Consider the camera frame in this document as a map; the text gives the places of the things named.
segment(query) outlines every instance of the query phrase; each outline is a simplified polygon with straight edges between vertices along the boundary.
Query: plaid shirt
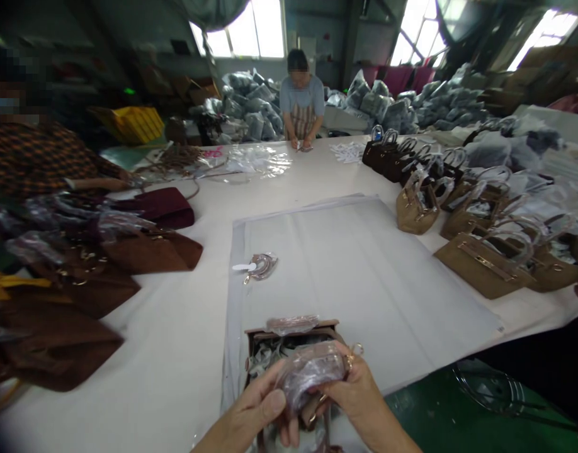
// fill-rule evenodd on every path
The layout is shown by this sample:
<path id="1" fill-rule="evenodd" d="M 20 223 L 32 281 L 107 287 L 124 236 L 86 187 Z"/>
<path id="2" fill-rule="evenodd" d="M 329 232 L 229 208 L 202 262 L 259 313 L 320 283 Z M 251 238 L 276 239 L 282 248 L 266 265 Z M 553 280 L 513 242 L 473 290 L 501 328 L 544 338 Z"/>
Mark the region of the plaid shirt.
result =
<path id="1" fill-rule="evenodd" d="M 65 178 L 118 178 L 120 171 L 60 123 L 0 123 L 0 190 L 8 196 L 56 193 L 70 189 Z"/>

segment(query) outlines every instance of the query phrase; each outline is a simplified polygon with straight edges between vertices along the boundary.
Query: hair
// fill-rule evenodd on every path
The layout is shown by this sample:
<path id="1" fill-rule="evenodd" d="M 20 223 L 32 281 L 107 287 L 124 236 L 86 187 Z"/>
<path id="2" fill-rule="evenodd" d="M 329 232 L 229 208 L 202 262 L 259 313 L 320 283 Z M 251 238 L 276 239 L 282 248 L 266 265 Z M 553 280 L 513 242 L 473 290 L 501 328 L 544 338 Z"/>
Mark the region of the hair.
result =
<path id="1" fill-rule="evenodd" d="M 293 49 L 287 55 L 287 71 L 308 71 L 308 59 L 302 49 Z"/>

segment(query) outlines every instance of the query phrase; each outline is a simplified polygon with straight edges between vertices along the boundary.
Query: pile of bags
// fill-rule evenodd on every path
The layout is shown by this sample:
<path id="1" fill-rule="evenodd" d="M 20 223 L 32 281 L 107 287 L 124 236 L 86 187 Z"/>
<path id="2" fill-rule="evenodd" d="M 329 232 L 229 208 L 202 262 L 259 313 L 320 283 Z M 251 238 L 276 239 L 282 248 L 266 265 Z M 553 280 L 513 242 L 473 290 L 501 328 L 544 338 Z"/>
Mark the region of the pile of bags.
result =
<path id="1" fill-rule="evenodd" d="M 367 121 L 367 133 L 377 124 L 384 130 L 394 129 L 400 134 L 419 131 L 417 113 L 408 98 L 395 101 L 383 81 L 376 80 L 369 87 L 361 69 L 348 89 L 348 95 L 337 90 L 329 91 L 327 105 L 344 109 L 347 113 Z"/>
<path id="2" fill-rule="evenodd" d="M 489 112 L 484 109 L 484 102 L 477 101 L 482 90 L 461 86 L 466 70 L 467 64 L 455 72 L 451 80 L 431 82 L 423 87 L 421 94 L 402 92 L 397 99 L 409 99 L 421 128 L 433 125 L 436 129 L 448 131 L 477 121 L 483 123 L 489 119 Z"/>
<path id="3" fill-rule="evenodd" d="M 235 131 L 230 137 L 221 134 L 219 144 L 233 141 L 242 143 L 277 142 L 284 140 L 285 124 L 279 108 L 280 84 L 265 79 L 257 70 L 233 72 L 223 76 L 222 100 L 206 99 L 202 106 L 189 109 L 191 115 L 211 113 L 226 115 Z"/>

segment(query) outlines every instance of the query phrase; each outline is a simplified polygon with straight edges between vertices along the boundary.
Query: woman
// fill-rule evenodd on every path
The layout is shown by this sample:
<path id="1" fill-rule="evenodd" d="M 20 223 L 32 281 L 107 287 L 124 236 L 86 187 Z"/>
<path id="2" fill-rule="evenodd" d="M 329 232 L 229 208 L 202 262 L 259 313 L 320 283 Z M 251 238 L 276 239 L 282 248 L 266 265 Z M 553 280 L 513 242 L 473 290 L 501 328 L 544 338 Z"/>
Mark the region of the woman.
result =
<path id="1" fill-rule="evenodd" d="M 325 113 L 325 90 L 316 75 L 310 74 L 308 60 L 302 50 L 293 49 L 287 57 L 289 77 L 281 84 L 280 107 L 285 121 L 285 137 L 291 146 L 310 148 L 322 126 Z"/>
<path id="2" fill-rule="evenodd" d="M 344 355 L 350 350 L 336 342 Z M 298 421 L 284 420 L 286 398 L 282 390 L 274 390 L 283 361 L 272 365 L 253 381 L 227 413 L 207 432 L 192 453 L 243 453 L 258 433 L 276 421 L 280 426 L 281 443 L 297 448 L 300 443 Z M 402 429 L 383 396 L 371 370 L 362 357 L 356 356 L 348 379 L 318 387 L 337 403 L 373 453 L 421 453 L 421 450 Z M 322 414 L 327 407 L 319 410 Z"/>

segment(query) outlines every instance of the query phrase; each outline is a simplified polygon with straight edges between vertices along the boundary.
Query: gray t-shirt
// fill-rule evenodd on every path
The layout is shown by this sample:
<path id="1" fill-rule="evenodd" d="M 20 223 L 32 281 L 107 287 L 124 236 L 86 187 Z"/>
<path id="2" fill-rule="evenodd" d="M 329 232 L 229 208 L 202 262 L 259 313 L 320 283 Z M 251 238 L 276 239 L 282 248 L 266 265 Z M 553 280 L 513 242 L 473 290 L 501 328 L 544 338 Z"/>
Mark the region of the gray t-shirt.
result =
<path id="1" fill-rule="evenodd" d="M 306 108 L 314 100 L 314 114 L 323 116 L 325 113 L 325 89 L 322 81 L 313 75 L 310 83 L 304 89 L 297 89 L 291 77 L 285 77 L 281 83 L 280 108 L 282 112 L 291 113 L 293 106 L 297 103 L 300 107 Z"/>

